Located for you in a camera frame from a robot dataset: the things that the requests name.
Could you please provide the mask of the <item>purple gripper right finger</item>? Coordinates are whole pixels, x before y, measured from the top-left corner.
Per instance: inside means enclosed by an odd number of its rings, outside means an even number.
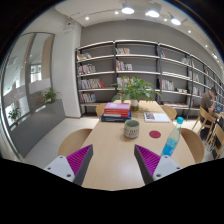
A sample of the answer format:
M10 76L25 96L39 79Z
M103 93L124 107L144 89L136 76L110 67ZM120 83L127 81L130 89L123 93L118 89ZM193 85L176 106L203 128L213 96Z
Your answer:
M182 169L170 156L159 156L142 146L134 146L134 155L145 184L150 184Z

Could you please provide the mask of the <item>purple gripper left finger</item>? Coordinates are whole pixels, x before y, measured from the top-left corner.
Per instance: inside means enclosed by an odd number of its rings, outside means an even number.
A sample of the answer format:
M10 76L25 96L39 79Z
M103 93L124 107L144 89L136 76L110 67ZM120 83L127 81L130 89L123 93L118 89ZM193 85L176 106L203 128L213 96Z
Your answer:
M90 144L69 156L59 155L44 170L81 186L92 156L93 145Z

